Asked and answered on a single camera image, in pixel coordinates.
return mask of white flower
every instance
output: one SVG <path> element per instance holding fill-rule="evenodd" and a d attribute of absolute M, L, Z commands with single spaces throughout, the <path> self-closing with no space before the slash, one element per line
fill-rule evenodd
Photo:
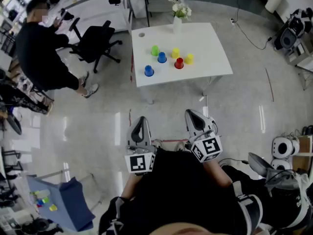
<path fill-rule="evenodd" d="M 177 11 L 178 11 L 178 5 L 175 3 L 175 4 L 173 5 L 172 9 L 173 9 L 175 12 L 177 12 Z"/>
<path fill-rule="evenodd" d="M 191 16 L 191 9 L 188 7 L 187 8 L 187 16 L 190 17 Z"/>

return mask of black shorts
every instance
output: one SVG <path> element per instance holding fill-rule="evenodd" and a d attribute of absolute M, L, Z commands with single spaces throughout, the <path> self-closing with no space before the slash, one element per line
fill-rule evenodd
<path fill-rule="evenodd" d="M 73 90 L 77 90 L 79 87 L 78 78 L 69 71 L 59 74 L 58 79 L 55 81 L 55 89 L 66 87 Z"/>

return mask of office chair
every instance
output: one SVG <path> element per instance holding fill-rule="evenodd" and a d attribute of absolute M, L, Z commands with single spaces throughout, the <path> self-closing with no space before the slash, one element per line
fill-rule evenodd
<path fill-rule="evenodd" d="M 80 18 L 76 18 L 75 21 L 69 28 L 69 31 L 74 30 L 80 42 L 77 46 L 68 45 L 68 47 L 72 48 L 73 51 L 70 53 L 78 54 L 82 58 L 80 61 L 86 61 L 87 63 L 94 63 L 93 72 L 97 73 L 97 65 L 99 63 L 100 57 L 105 55 L 113 59 L 115 62 L 120 63 L 120 59 L 116 59 L 110 55 L 110 50 L 113 45 L 123 44 L 121 40 L 117 40 L 113 43 L 109 43 L 112 35 L 114 34 L 115 29 L 110 28 L 110 21 L 106 21 L 103 26 L 90 26 L 83 37 L 81 37 L 76 24 Z"/>

